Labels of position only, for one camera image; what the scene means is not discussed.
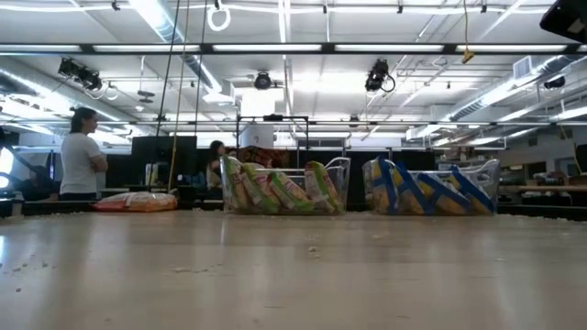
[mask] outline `dark hair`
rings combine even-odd
[[[83,121],[91,119],[97,113],[95,110],[86,107],[80,107],[73,110],[74,114],[72,117],[72,129],[70,133],[81,133],[83,127]]]
[[[219,156],[218,155],[218,149],[220,147],[224,146],[224,143],[222,143],[222,141],[212,141],[212,143],[210,143],[210,161],[209,162],[213,162],[214,160],[218,160]]]

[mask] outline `blue and yellow package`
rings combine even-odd
[[[462,194],[456,192],[450,183],[442,182],[437,176],[419,173],[418,186],[430,205],[449,215],[465,215],[471,209],[471,203]]]
[[[391,166],[382,157],[371,165],[372,202],[375,212],[395,215],[398,211],[397,190],[393,186]]]
[[[492,215],[495,212],[495,204],[487,196],[482,188],[474,184],[469,178],[463,175],[459,168],[452,167],[449,176],[450,182],[455,188],[471,203],[471,210],[476,214]]]
[[[431,215],[434,208],[428,204],[424,194],[415,184],[412,174],[400,167],[392,170],[393,185],[397,189],[401,213],[412,215]]]

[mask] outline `crumb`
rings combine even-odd
[[[181,273],[181,272],[188,272],[190,270],[187,268],[184,268],[184,267],[176,267],[173,269],[173,271],[175,271],[176,273]]]

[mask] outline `projector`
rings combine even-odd
[[[559,0],[540,21],[540,27],[559,36],[587,43],[587,1]]]

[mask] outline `ceiling beam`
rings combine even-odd
[[[189,43],[188,55],[458,55],[464,54],[460,43]],[[519,44],[519,43],[471,43],[469,49],[475,55],[587,55],[587,45],[576,43]],[[142,56],[182,55],[183,45],[161,43],[143,44],[63,44],[63,43],[0,43],[3,55],[92,55],[92,56]]]

